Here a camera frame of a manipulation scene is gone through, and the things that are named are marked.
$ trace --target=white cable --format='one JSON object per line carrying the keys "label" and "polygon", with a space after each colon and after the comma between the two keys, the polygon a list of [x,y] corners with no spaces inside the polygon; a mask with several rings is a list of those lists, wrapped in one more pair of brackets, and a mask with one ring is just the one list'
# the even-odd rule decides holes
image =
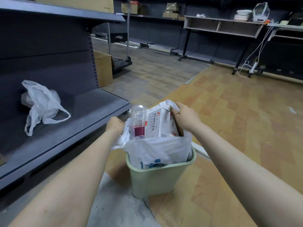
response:
{"label": "white cable", "polygon": [[274,23],[272,26],[269,27],[269,29],[267,30],[267,32],[266,32],[266,34],[265,34],[265,36],[264,36],[262,42],[261,42],[261,43],[258,45],[258,47],[257,47],[257,48],[256,48],[256,49],[255,49],[255,50],[246,58],[246,60],[244,61],[244,64],[243,64],[241,67],[239,67],[239,68],[237,69],[237,74],[238,74],[238,76],[243,77],[243,78],[246,78],[246,79],[249,79],[247,76],[241,76],[241,75],[240,75],[240,72],[241,72],[242,68],[244,67],[244,65],[247,65],[247,66],[249,66],[249,67],[252,68],[252,66],[249,65],[248,58],[249,58],[252,54],[254,54],[255,51],[261,46],[261,47],[260,47],[260,50],[259,50],[258,61],[257,61],[256,66],[258,65],[258,63],[259,63],[259,58],[260,58],[260,54],[261,54],[263,48],[265,47],[265,45],[266,45],[266,43],[267,43],[267,40],[266,40],[264,46],[263,46],[263,42],[265,41],[266,37],[269,35],[269,33],[271,32],[271,30],[273,29],[273,27],[274,27],[276,24],[278,24],[278,22]]}

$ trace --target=plastic bottle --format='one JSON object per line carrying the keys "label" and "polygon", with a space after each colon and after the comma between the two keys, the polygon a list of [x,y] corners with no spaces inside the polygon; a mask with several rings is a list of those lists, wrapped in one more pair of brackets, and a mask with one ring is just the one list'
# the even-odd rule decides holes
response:
{"label": "plastic bottle", "polygon": [[131,134],[130,139],[144,139],[145,117],[147,108],[143,105],[134,105],[131,108]]}

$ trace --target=light green trash can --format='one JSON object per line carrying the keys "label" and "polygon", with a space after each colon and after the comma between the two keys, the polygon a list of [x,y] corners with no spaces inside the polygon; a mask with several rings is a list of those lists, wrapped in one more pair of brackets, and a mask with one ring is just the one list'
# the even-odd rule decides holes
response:
{"label": "light green trash can", "polygon": [[192,159],[187,162],[149,169],[133,167],[129,161],[129,155],[126,153],[126,163],[131,173],[131,188],[134,196],[146,198],[172,191],[187,166],[193,164],[197,158],[193,147],[191,147],[191,152]]}

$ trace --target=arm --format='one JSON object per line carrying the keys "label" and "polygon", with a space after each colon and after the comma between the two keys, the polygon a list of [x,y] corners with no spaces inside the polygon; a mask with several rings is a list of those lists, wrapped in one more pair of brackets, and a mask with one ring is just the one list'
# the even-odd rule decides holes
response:
{"label": "arm", "polygon": [[226,183],[258,226],[303,226],[303,195],[204,125],[192,108],[177,103],[177,123],[203,145]]}
{"label": "arm", "polygon": [[67,164],[9,227],[86,226],[110,147],[123,128],[124,123],[112,117],[106,131]]}

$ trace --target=staples box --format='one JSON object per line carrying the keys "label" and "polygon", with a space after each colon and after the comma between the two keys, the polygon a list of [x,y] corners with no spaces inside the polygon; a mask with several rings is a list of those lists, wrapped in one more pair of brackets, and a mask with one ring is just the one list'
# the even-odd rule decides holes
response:
{"label": "staples box", "polygon": [[169,135],[170,111],[164,108],[158,108],[149,113],[145,138],[167,137]]}

